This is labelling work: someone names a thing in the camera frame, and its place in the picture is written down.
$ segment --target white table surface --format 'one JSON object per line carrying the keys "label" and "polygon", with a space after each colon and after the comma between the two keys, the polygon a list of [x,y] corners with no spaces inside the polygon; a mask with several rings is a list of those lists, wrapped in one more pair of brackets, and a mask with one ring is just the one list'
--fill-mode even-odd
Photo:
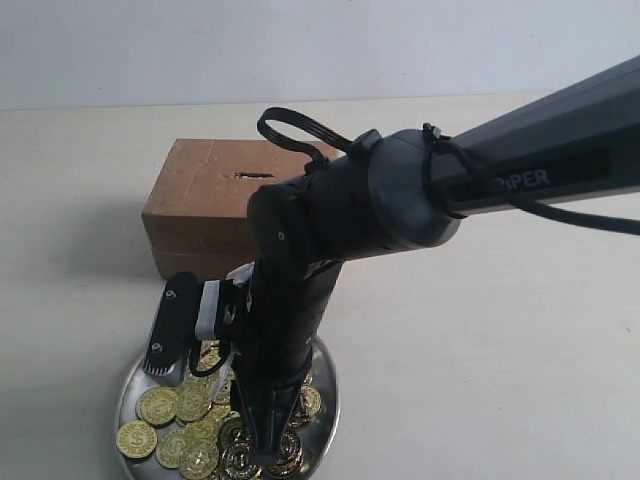
{"label": "white table surface", "polygon": [[[457,133],[536,94],[298,104]],[[159,300],[140,221],[176,137],[264,105],[0,112],[0,477],[120,480],[111,425]],[[578,208],[637,217],[640,197]],[[504,212],[348,264],[321,326],[342,416],[318,479],[640,477],[638,240]]]}

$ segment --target metal tray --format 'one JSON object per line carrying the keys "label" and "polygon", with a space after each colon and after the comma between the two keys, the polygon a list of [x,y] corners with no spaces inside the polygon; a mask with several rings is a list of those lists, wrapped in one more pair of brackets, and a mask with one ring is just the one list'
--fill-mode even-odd
{"label": "metal tray", "polygon": [[[316,418],[298,434],[304,449],[304,463],[300,470],[289,478],[291,480],[304,480],[310,478],[326,455],[338,426],[340,415],[340,395],[338,389],[338,377],[335,365],[326,345],[319,338],[315,338],[313,346],[313,361],[311,365],[312,385],[318,389],[322,397],[322,408]],[[132,461],[125,458],[115,448],[115,436],[124,423],[137,420],[135,406],[138,398],[146,390],[158,386],[141,369],[140,359],[133,366],[124,380],[124,386],[116,408],[115,422],[113,425],[113,445],[118,462],[122,466],[129,480],[181,480],[178,470],[168,470],[162,467],[156,460],[155,454],[143,461]],[[175,422],[167,427],[157,429],[158,438],[170,430],[179,428]],[[266,472],[261,478],[271,478]]]}

